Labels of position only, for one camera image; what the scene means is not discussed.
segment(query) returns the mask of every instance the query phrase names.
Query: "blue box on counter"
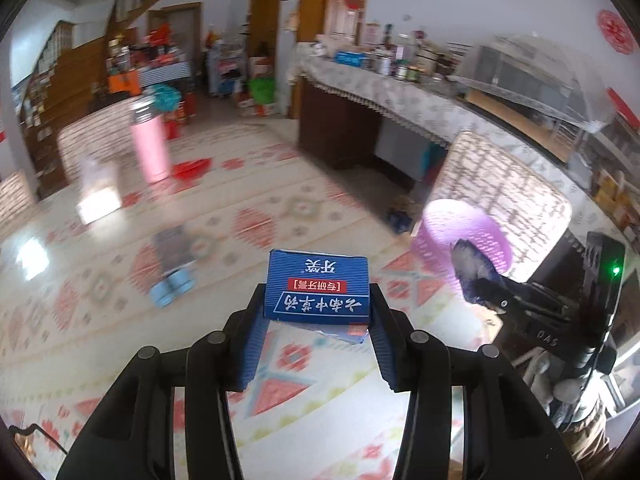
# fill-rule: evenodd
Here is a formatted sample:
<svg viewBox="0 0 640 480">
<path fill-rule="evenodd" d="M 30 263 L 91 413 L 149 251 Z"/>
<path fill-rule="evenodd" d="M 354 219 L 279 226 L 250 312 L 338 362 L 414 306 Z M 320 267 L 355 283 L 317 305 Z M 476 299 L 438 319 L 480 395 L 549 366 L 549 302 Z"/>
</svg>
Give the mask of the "blue box on counter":
<svg viewBox="0 0 640 480">
<path fill-rule="evenodd" d="M 361 52 L 345 52 L 341 50 L 335 54 L 335 62 L 359 68 L 365 55 Z"/>
<path fill-rule="evenodd" d="M 369 261 L 364 256 L 272 250 L 264 317 L 298 323 L 368 323 Z"/>
</svg>

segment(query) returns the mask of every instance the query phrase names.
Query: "striped cloth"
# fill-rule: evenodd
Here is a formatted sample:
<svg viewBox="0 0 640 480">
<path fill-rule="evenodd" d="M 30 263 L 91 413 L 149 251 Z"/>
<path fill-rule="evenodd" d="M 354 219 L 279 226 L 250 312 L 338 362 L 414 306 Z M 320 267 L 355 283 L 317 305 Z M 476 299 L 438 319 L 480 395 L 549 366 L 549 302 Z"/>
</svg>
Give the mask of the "striped cloth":
<svg viewBox="0 0 640 480">
<path fill-rule="evenodd" d="M 141 88 L 185 77 L 191 77 L 191 68 L 187 61 L 161 66 L 160 68 L 152 68 L 151 70 L 146 70 L 146 72 L 138 71 L 138 80 Z"/>
</svg>

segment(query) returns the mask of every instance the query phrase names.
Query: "black wire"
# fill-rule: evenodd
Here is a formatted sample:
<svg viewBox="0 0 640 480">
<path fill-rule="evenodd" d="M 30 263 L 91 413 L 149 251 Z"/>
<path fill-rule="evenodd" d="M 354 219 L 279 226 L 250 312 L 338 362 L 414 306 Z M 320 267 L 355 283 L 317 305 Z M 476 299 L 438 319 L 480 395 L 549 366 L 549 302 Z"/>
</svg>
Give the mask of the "black wire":
<svg viewBox="0 0 640 480">
<path fill-rule="evenodd" d="M 65 448 L 60 446 L 60 443 L 55 438 L 53 438 L 49 433 L 44 431 L 37 424 L 31 424 L 28 428 L 25 428 L 24 430 L 21 430 L 17 426 L 9 426 L 9 433 L 11 433 L 12 437 L 15 437 L 16 434 L 19 434 L 21 436 L 29 436 L 30 434 L 32 434 L 36 430 L 38 430 L 40 433 L 42 433 L 44 436 L 46 436 L 50 441 L 52 441 L 56 446 L 58 446 L 58 449 L 60 451 L 62 451 L 66 455 Z"/>
</svg>

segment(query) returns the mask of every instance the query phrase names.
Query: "red label on box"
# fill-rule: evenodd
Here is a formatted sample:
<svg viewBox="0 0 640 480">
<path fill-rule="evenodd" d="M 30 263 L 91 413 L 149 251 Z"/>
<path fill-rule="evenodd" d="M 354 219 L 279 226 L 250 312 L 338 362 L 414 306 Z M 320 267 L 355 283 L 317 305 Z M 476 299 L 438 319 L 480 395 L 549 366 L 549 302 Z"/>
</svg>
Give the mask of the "red label on box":
<svg viewBox="0 0 640 480">
<path fill-rule="evenodd" d="M 315 290 L 317 292 L 346 294 L 347 282 L 344 280 L 301 280 L 300 278 L 289 278 L 287 290 L 303 290 L 305 292 L 308 290 Z"/>
</svg>

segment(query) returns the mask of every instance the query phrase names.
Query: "red wall decoration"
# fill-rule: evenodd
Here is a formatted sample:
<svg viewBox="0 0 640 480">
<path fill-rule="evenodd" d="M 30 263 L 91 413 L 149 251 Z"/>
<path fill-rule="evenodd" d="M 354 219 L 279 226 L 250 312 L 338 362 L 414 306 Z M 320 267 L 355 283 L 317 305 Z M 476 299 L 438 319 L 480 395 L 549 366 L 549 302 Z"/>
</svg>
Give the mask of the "red wall decoration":
<svg viewBox="0 0 640 480">
<path fill-rule="evenodd" d="M 631 54 L 634 51 L 634 38 L 620 16 L 610 10 L 598 13 L 598 27 L 605 40 L 621 54 Z"/>
</svg>

